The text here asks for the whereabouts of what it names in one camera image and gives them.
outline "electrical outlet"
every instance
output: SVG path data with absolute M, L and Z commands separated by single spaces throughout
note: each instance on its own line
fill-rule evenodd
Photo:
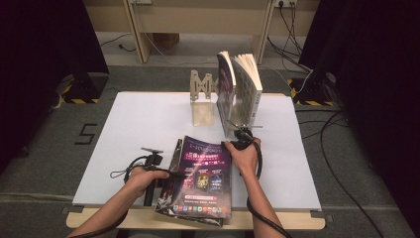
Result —
M 152 5 L 152 0 L 131 0 L 133 5 Z
M 278 7 L 280 1 L 283 2 L 283 8 L 291 8 L 291 4 L 294 4 L 294 7 L 296 7 L 297 4 L 297 0 L 275 0 L 274 7 Z

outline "person's right hand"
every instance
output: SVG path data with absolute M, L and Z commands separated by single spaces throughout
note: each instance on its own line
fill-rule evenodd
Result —
M 254 137 L 254 141 L 257 142 L 259 146 L 261 145 L 261 140 L 259 138 Z M 242 176 L 247 176 L 249 174 L 254 175 L 256 173 L 259 156 L 254 144 L 250 144 L 243 151 L 238 151 L 229 141 L 225 142 L 225 146 L 231 152 L 234 165 L 241 172 Z

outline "person's left hand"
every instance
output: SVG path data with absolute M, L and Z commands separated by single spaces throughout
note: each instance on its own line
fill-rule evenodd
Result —
M 141 197 L 148 185 L 154 179 L 167 179 L 169 174 L 163 171 L 145 171 L 142 167 L 135 167 L 132 169 L 130 178 L 124 185 L 125 188 L 136 193 L 137 197 Z

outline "hand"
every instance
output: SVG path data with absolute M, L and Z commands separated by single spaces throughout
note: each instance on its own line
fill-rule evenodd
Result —
M 261 145 L 261 140 L 259 138 L 254 137 L 254 141 L 257 142 L 259 146 Z M 229 141 L 225 142 L 225 146 L 231 152 L 234 165 L 243 176 L 248 175 L 249 173 L 255 174 L 259 163 L 259 156 L 254 144 L 250 144 L 243 151 L 238 151 Z
M 167 179 L 169 173 L 163 171 L 145 171 L 142 167 L 134 167 L 130 178 L 127 180 L 124 188 L 134 192 L 137 197 L 141 197 L 146 188 L 154 179 Z

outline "magazine cover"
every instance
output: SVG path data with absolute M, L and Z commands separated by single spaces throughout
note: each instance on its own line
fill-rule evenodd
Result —
M 232 109 L 234 106 L 236 79 L 229 54 L 227 52 L 221 52 L 217 55 L 217 60 L 219 62 L 219 94 L 216 105 L 219 110 L 225 137 L 228 137 L 228 120 L 231 120 Z
M 220 144 L 185 137 L 178 171 L 185 179 L 168 179 L 157 201 L 156 212 L 222 226 L 231 217 L 231 159 Z

